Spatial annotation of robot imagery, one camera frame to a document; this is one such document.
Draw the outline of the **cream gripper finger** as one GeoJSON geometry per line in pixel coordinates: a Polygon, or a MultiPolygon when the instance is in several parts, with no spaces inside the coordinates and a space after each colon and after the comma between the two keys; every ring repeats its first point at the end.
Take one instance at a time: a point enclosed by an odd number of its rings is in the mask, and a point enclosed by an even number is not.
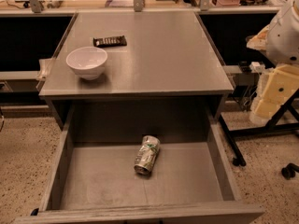
{"type": "Polygon", "coordinates": [[[249,120],[265,125],[299,89],[299,66],[280,64],[263,71],[250,108],[249,120]]]}

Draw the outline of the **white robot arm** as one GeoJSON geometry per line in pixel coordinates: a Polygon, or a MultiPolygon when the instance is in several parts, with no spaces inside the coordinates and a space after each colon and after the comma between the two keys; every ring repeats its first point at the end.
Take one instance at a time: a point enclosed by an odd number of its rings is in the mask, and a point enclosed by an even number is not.
{"type": "Polygon", "coordinates": [[[276,16],[247,42],[275,67],[260,75],[249,120],[265,125],[299,90],[299,0],[287,0],[276,16]]]}

